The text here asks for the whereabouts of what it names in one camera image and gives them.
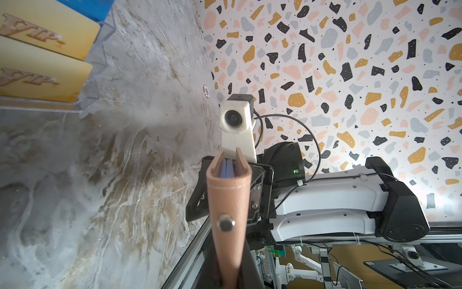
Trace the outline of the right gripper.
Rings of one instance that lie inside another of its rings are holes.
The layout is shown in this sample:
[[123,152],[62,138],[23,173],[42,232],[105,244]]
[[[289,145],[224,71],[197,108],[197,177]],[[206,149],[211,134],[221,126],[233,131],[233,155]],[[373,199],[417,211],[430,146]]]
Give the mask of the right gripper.
[[[186,221],[192,222],[209,215],[206,171],[213,156],[202,158],[198,182],[185,209]],[[247,217],[246,241],[251,249],[268,246],[270,236],[269,222],[264,219],[274,203],[271,197],[274,170],[271,166],[251,164],[250,204]]]

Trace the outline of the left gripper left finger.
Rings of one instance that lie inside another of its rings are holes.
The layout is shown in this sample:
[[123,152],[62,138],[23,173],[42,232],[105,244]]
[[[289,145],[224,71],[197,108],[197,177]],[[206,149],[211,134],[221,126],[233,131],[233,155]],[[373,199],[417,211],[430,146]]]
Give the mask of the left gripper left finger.
[[208,248],[208,255],[204,263],[203,279],[203,288],[221,288],[221,273],[213,240],[211,240],[211,244]]

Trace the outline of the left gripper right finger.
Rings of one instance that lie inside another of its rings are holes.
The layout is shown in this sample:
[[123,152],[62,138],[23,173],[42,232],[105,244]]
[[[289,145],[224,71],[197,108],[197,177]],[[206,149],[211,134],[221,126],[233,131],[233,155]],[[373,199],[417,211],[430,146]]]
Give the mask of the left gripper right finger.
[[239,287],[241,289],[264,289],[258,271],[256,258],[252,255],[249,244],[244,241],[244,250],[239,270]]

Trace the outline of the pink leather card holder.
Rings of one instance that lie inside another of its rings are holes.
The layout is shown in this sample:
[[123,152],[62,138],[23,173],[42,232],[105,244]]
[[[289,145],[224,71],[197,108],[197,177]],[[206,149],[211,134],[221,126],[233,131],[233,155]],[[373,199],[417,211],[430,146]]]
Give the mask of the pink leather card holder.
[[223,289],[235,289],[243,258],[250,205],[252,169],[241,149],[232,162],[233,178],[222,178],[225,153],[220,151],[206,171],[207,195],[215,251]]

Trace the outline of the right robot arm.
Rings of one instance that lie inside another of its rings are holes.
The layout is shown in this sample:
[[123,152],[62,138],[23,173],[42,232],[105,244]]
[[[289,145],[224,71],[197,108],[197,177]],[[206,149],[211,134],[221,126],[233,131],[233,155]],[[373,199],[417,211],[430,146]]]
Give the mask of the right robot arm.
[[246,239],[254,250],[335,233],[407,243],[430,230],[418,198],[380,157],[307,181],[299,145],[283,142],[258,155],[251,169]]

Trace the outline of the clear acrylic card stand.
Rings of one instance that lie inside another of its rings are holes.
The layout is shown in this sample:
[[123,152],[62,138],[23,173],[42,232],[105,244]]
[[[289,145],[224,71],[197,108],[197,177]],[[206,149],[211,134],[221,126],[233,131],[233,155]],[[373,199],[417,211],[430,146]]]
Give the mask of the clear acrylic card stand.
[[99,98],[108,66],[98,21],[62,1],[1,1],[1,108],[81,112]]

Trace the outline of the gold VIP card left front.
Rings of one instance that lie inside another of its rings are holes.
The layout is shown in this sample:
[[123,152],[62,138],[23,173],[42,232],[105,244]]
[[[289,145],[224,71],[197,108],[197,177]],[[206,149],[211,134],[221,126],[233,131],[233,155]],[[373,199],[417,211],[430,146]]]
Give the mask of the gold VIP card left front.
[[1,96],[74,103],[93,66],[1,37]]

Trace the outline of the gold vip card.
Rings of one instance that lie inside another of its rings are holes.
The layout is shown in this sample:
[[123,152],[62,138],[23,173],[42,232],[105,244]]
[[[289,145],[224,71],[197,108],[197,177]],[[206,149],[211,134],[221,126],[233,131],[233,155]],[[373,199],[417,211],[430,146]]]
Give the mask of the gold vip card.
[[1,1],[1,36],[84,61],[101,27],[58,1]]
[[93,66],[1,37],[1,96],[74,103]]

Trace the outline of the gold VIP card left upper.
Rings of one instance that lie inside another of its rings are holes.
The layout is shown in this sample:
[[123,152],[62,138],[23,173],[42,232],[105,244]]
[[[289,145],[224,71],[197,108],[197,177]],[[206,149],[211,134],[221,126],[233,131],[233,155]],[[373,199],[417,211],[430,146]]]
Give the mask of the gold VIP card left upper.
[[101,27],[58,1],[1,1],[1,36],[84,61]]

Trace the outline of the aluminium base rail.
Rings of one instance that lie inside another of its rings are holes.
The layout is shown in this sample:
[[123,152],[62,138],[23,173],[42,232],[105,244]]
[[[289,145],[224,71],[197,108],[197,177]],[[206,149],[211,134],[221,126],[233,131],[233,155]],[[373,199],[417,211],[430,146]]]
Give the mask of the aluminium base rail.
[[[211,242],[211,224],[209,217],[203,219],[204,223],[187,247],[183,256],[179,260],[176,267],[173,269],[170,276],[162,286],[164,289],[185,289],[186,280],[190,276],[197,276],[193,273],[193,269],[201,269],[206,255],[207,248]],[[430,231],[425,236],[418,240],[402,242],[405,244],[421,244],[421,243],[461,243],[462,242],[462,224],[460,222],[432,222],[430,223]],[[289,239],[290,242],[302,244],[303,242],[312,244],[362,244],[362,243],[378,243],[389,244],[390,241],[382,237],[375,237],[373,234],[354,234],[354,233],[335,233],[321,234],[314,236],[301,236]]]

